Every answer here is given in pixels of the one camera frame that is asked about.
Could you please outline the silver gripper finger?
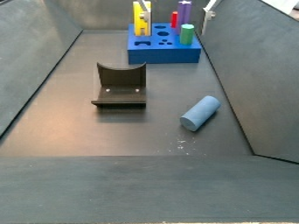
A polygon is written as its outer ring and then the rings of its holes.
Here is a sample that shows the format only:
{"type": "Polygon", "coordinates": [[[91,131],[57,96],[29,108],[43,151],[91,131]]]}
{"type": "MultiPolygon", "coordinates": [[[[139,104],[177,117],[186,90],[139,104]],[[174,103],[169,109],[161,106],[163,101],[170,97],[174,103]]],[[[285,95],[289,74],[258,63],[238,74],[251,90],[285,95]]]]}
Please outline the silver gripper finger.
{"type": "Polygon", "coordinates": [[[203,8],[203,21],[202,21],[201,34],[205,34],[207,23],[217,16],[215,9],[218,7],[219,1],[221,0],[210,0],[207,6],[203,8]]]}
{"type": "Polygon", "coordinates": [[[141,19],[146,23],[146,32],[150,33],[153,29],[153,12],[151,12],[151,7],[147,5],[149,2],[146,0],[138,0],[139,5],[142,7],[142,12],[141,12],[141,19]]]}

